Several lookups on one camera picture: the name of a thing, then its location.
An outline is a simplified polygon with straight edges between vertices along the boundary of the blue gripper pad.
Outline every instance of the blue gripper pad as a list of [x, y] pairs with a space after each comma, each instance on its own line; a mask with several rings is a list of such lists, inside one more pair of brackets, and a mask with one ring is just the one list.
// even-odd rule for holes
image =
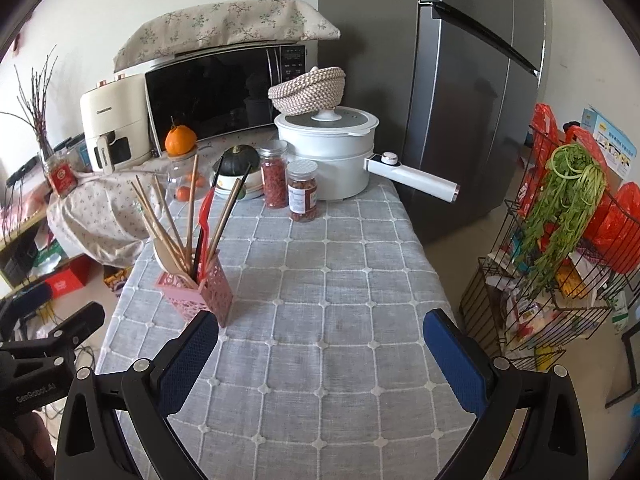
[[218, 320], [201, 311], [178, 339], [168, 341], [154, 359], [150, 383], [162, 416], [177, 413], [218, 342]]
[[422, 334], [460, 406], [479, 418], [493, 384], [487, 355], [475, 341], [463, 336], [440, 308], [424, 316]]

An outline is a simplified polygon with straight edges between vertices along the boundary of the tile floor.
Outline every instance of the tile floor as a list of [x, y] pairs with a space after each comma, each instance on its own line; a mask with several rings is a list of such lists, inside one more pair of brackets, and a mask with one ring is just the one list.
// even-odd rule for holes
[[[517, 190], [517, 182], [519, 178], [514, 179], [510, 196]], [[487, 254], [493, 245], [504, 214], [504, 207], [499, 207], [474, 224], [425, 247], [427, 257], [438, 271], [454, 309], [476, 269], [478, 256]], [[92, 269], [88, 285], [57, 300], [54, 309], [64, 318], [88, 301], [101, 303], [107, 315], [102, 329], [88, 340], [89, 345], [97, 352], [116, 305], [115, 296], [102, 282], [102, 267], [98, 265]], [[607, 480], [618, 466], [621, 453], [628, 442], [632, 425], [629, 413], [638, 400], [637, 397], [632, 397], [608, 410], [604, 409], [606, 399], [623, 391], [625, 386], [626, 365], [620, 337], [614, 334], [613, 326], [607, 321], [590, 340], [570, 343], [559, 363], [569, 370], [580, 404], [587, 437], [590, 479]], [[514, 416], [510, 432], [500, 448], [488, 479], [499, 478], [515, 444], [523, 416], [524, 413]], [[52, 437], [58, 434], [60, 418], [47, 421]]]

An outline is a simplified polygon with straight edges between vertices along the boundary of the jar of goji berries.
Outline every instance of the jar of goji berries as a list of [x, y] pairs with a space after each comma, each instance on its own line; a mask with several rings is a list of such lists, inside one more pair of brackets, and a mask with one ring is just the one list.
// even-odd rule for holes
[[264, 205], [272, 209], [286, 207], [289, 203], [286, 177], [287, 146], [286, 140], [270, 140], [257, 149], [260, 155]]
[[312, 160], [299, 158], [287, 166], [289, 209], [295, 222], [309, 222], [316, 217], [316, 173], [318, 165]]

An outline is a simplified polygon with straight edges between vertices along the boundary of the pumpkin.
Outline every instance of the pumpkin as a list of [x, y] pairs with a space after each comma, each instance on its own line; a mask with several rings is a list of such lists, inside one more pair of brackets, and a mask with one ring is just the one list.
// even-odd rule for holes
[[226, 150], [223, 154], [220, 175], [243, 176], [247, 165], [251, 165], [251, 172], [260, 168], [260, 155], [253, 146], [238, 144]]
[[197, 140], [196, 133], [190, 127], [184, 124], [176, 126], [172, 118], [172, 127], [166, 134], [164, 148], [169, 156], [184, 155], [193, 149]]

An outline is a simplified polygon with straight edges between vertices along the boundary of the air fryer handle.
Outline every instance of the air fryer handle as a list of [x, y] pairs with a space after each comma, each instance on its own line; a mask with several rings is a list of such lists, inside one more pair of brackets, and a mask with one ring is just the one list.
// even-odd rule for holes
[[460, 191], [460, 186], [455, 182], [424, 171], [414, 170], [414, 168], [403, 166], [399, 162], [387, 164], [382, 162], [381, 155], [373, 155], [370, 158], [366, 158], [364, 169], [369, 173], [386, 176], [400, 184], [413, 187], [445, 202], [455, 202]]
[[102, 162], [102, 170], [106, 175], [113, 173], [113, 171], [115, 170], [111, 161], [110, 153], [110, 144], [115, 140], [115, 138], [115, 132], [108, 132], [98, 137], [98, 142], [96, 143], [98, 148], [98, 156], [100, 157]]

